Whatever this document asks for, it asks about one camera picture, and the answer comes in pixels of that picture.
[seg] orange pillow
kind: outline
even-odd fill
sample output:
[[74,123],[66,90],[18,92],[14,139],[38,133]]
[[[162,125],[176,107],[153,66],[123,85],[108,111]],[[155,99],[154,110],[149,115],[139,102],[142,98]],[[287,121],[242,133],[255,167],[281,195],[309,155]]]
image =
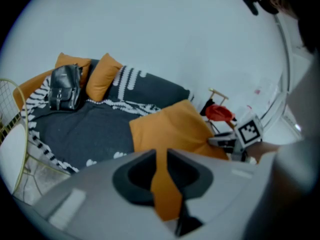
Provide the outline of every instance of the orange pillow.
[[85,92],[95,102],[103,100],[108,87],[111,85],[122,65],[106,53],[96,65]]
[[61,52],[58,56],[58,59],[56,60],[55,69],[61,66],[71,65],[71,64],[78,64],[79,67],[82,67],[82,76],[80,79],[80,87],[82,88],[83,86],[86,85],[86,82],[87,82],[91,59],[72,57]]
[[213,134],[188,100],[130,121],[134,151],[156,150],[151,191],[155,210],[164,221],[179,216],[182,196],[167,171],[167,149],[180,149],[228,160],[224,150],[208,144]]

